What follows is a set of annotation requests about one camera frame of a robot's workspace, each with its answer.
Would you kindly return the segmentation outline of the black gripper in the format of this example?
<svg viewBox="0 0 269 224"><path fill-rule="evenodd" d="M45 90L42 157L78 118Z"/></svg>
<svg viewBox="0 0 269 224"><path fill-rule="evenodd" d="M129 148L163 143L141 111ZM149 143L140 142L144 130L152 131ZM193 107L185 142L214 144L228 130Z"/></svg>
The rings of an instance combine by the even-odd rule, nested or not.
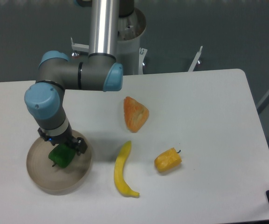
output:
<svg viewBox="0 0 269 224"><path fill-rule="evenodd" d="M70 147L75 150L78 156L80 156L81 154L85 154L88 148L88 145L84 138L73 137L71 128L67 128L63 133L58 135L54 133L45 133L40 127L38 128L37 132L44 141L50 142L53 146L56 144L70 145Z"/></svg>

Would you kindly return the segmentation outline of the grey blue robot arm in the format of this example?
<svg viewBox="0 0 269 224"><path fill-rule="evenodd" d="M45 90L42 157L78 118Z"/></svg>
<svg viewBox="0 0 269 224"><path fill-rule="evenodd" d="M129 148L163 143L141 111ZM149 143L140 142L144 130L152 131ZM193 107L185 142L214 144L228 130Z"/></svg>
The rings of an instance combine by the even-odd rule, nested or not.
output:
<svg viewBox="0 0 269 224"><path fill-rule="evenodd" d="M74 137L63 108L65 91L119 91L123 66L116 60L118 20L134 12L132 0L78 0L77 5L91 7L88 62L72 63L59 51L46 52L39 64L38 78L24 96L29 113L39 125L38 133L52 145L64 144L77 154L87 144Z"/></svg>

